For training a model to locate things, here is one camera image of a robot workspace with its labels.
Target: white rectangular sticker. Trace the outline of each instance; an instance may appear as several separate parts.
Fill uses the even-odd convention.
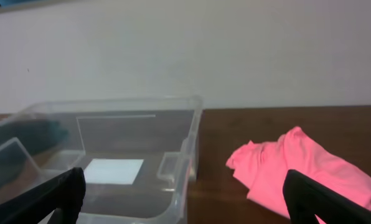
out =
[[[133,184],[144,159],[93,159],[85,169],[88,184]]]

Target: plastic box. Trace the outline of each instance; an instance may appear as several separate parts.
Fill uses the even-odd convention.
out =
[[[198,96],[33,105],[0,122],[0,203],[82,167],[78,223],[186,223],[201,113]]]

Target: pink towel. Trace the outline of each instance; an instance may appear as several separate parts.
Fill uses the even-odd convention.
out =
[[[226,165],[235,169],[233,176],[249,188],[248,199],[284,217],[289,218],[282,191],[289,169],[371,210],[371,177],[327,152],[300,127],[280,136],[277,142],[250,141],[237,149]]]

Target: white wall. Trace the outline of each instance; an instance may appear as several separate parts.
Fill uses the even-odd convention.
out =
[[[371,104],[371,0],[68,0],[0,12],[0,113],[189,94],[207,107]]]

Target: brown table surface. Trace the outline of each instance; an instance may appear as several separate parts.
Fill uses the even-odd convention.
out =
[[[188,189],[188,223],[290,223],[247,200],[248,189],[225,162],[249,140],[276,141],[295,126],[371,176],[371,106],[205,110],[198,178]]]

